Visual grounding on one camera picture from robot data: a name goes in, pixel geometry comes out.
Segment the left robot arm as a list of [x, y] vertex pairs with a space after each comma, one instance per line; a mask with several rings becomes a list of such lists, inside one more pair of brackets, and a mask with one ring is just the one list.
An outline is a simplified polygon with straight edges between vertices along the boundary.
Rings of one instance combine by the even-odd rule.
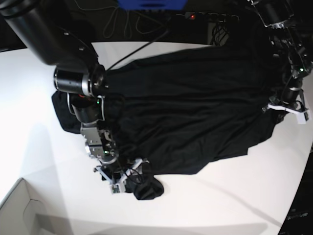
[[303, 80], [313, 71], [313, 23], [305, 21], [291, 0], [252, 0], [273, 48], [273, 58], [280, 62], [282, 84], [263, 108], [296, 115], [299, 123], [310, 119], [306, 107]]

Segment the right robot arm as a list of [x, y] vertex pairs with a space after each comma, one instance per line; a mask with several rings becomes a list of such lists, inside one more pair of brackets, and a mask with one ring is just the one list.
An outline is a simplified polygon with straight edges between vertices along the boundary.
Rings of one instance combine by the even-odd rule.
[[109, 182], [114, 193], [124, 192], [131, 173], [143, 160], [120, 163], [113, 121], [106, 110], [106, 71], [94, 48], [56, 25], [37, 0], [3, 0], [0, 14], [43, 63], [55, 67], [54, 86], [67, 95], [68, 110], [80, 121], [86, 151], [100, 162], [94, 170]]

